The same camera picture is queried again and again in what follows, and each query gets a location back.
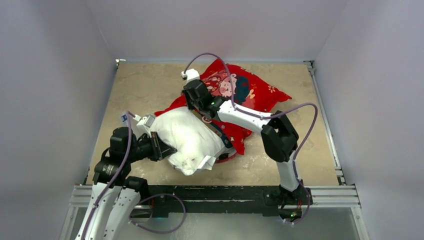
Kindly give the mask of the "white pillow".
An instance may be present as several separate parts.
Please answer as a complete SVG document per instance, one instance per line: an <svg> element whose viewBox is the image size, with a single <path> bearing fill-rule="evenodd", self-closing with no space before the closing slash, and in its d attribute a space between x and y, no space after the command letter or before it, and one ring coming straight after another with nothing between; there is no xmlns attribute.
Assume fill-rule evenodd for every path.
<svg viewBox="0 0 424 240"><path fill-rule="evenodd" d="M167 160L186 176L198 170L211 170L219 160L236 154L229 142L225 144L222 133L185 106L157 114L150 130L176 149Z"/></svg>

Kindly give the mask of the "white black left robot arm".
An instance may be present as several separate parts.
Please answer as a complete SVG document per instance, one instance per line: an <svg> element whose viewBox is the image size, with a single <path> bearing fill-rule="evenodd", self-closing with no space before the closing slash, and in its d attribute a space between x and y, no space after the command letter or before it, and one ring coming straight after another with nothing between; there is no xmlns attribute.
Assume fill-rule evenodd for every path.
<svg viewBox="0 0 424 240"><path fill-rule="evenodd" d="M176 151L156 132L136 137L130 127L114 129L109 147L94 168L90 201L76 239L114 240L123 224L130 222L135 206L148 203L152 208L155 197L148 182L129 176L131 164L144 159L161 161Z"/></svg>

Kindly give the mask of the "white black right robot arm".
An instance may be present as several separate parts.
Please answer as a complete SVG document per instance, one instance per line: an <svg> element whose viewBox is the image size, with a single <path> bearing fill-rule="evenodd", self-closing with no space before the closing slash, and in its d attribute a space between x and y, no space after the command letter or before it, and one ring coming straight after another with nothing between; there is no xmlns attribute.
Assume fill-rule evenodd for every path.
<svg viewBox="0 0 424 240"><path fill-rule="evenodd" d="M187 82L182 93L190 110L260 135L265 153L277 165L280 191L277 197L282 204L311 205L312 195L303 185L296 167L303 144L298 142L299 134L285 112L256 111L236 104L232 96L214 96L199 79Z"/></svg>

